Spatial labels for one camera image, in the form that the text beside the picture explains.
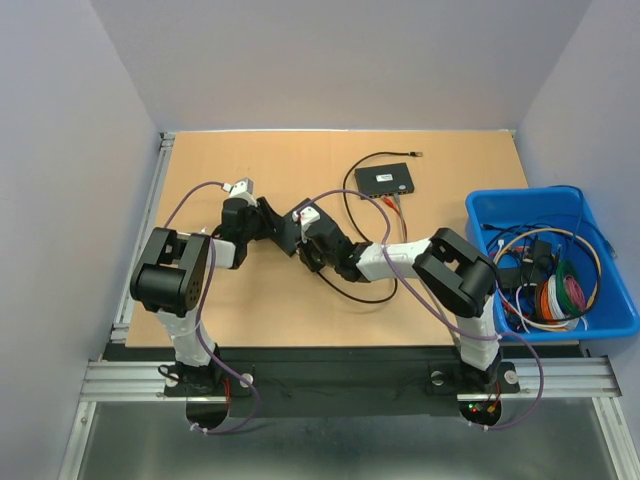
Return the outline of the black network switch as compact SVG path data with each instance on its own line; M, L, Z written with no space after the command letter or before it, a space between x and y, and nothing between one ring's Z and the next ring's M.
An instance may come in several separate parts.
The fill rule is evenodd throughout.
M411 194L415 190L405 162L356 168L354 178L358 191L371 198Z

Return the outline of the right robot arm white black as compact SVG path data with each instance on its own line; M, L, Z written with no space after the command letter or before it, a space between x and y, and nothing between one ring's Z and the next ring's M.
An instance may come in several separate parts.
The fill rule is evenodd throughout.
M351 241L331 220L296 220L297 248L313 271L333 269L352 283L417 279L455 318L460 336L460 378L472 390L496 379L500 363L494 325L497 269L476 247L449 228L428 239L383 245Z

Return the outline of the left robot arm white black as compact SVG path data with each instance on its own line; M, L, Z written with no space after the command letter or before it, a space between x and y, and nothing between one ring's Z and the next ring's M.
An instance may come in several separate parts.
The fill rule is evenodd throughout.
M224 373L211 359L216 343L202 332L198 312L204 304L212 268L237 269L248 243L273 239L283 218L260 197L254 205L244 199L223 202L221 223L211 234L180 233L168 227L152 230L130 280L130 295L163 324L175 351L175 363L159 368L172 393L210 394Z

